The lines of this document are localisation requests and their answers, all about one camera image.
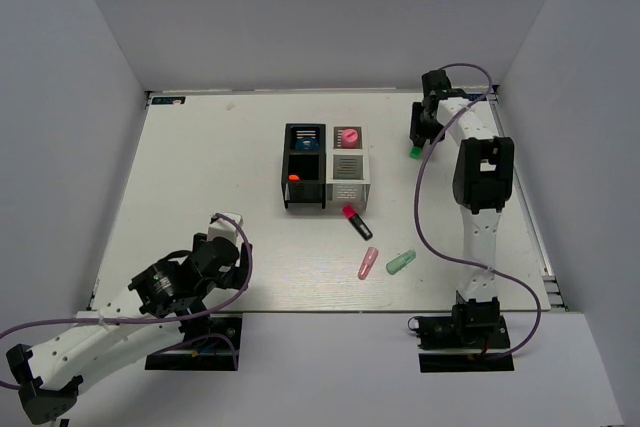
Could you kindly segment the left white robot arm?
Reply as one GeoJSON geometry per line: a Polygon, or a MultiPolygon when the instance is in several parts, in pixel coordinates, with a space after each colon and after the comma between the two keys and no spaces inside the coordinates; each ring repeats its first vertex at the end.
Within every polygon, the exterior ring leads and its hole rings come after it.
{"type": "Polygon", "coordinates": [[[252,247],[225,237],[194,237],[136,275],[116,298],[47,342],[6,353],[18,396],[34,425],[69,411],[91,386],[149,355],[227,341],[204,300],[214,290],[241,292],[252,247]]]}

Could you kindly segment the blue ink jar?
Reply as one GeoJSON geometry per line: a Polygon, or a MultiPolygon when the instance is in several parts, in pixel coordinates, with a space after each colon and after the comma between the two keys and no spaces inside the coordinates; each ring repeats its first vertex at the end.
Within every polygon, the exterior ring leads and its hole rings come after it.
{"type": "Polygon", "coordinates": [[[319,148],[320,144],[316,137],[299,137],[294,144],[296,151],[318,151],[319,148]]]}

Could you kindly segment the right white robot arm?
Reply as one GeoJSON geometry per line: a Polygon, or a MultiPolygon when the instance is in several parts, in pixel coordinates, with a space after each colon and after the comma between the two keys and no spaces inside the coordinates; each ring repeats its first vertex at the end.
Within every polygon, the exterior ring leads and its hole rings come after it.
{"type": "Polygon", "coordinates": [[[494,133],[467,105],[471,96],[454,88],[446,70],[421,76],[423,100],[412,104],[410,156],[417,159],[426,146],[447,135],[458,146],[452,192],[463,220],[463,258],[476,264],[456,290],[447,317],[418,322],[421,347],[487,349],[500,329],[500,302],[495,285],[496,237],[502,211],[513,190],[515,147],[509,137],[494,133]]]}

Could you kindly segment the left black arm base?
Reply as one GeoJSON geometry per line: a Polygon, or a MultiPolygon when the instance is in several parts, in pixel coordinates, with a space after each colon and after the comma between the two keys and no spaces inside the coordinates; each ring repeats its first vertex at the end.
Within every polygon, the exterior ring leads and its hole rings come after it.
{"type": "Polygon", "coordinates": [[[178,350],[154,353],[146,357],[146,371],[234,372],[238,370],[241,349],[242,315],[211,317],[202,339],[178,350]]]}

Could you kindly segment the green cap black highlighter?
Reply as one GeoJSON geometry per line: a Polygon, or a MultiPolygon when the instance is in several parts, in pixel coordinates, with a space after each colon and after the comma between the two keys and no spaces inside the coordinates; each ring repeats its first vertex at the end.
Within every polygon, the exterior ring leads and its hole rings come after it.
{"type": "Polygon", "coordinates": [[[420,155],[421,155],[421,152],[422,152],[422,149],[420,147],[414,146],[414,147],[411,148],[409,156],[412,159],[418,159],[420,157],[420,155]]]}

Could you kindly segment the pink cap glitter bottle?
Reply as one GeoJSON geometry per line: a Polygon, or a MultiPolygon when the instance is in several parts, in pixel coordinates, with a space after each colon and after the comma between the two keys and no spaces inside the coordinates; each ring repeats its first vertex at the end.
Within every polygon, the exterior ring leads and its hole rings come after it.
{"type": "Polygon", "coordinates": [[[334,129],[335,149],[360,149],[361,129],[358,127],[336,127],[334,129]]]}

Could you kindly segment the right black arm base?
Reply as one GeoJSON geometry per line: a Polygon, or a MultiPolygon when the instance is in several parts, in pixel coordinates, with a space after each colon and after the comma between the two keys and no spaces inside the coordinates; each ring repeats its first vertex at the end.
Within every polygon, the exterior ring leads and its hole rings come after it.
{"type": "Polygon", "coordinates": [[[423,374],[496,373],[515,370],[513,356],[501,357],[511,348],[503,316],[493,327],[455,330],[451,316],[413,316],[408,330],[418,339],[419,369],[423,374]]]}

